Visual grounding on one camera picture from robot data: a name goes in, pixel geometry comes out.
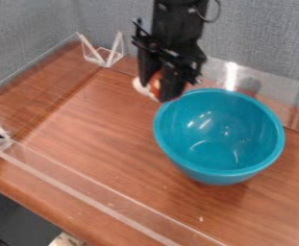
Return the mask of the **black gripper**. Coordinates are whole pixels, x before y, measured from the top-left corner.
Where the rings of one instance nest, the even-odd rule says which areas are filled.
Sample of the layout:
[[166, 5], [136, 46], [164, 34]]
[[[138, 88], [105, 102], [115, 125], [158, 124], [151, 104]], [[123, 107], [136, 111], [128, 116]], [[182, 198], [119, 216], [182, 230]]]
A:
[[164, 103], [183, 94], [186, 83], [196, 84], [207, 56], [194, 42], [168, 47], [146, 31], [142, 19], [134, 24], [132, 44], [138, 47], [140, 84], [146, 86], [152, 74], [162, 72], [158, 100]]

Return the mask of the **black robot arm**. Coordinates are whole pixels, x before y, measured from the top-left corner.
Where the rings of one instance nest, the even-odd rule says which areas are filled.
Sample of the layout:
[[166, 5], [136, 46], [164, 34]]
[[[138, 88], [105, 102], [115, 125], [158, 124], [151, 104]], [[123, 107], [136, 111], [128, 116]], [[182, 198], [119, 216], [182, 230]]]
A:
[[134, 86], [160, 103], [176, 99], [198, 83], [207, 56], [198, 46], [208, 0], [154, 0], [150, 30], [134, 21], [139, 75]]

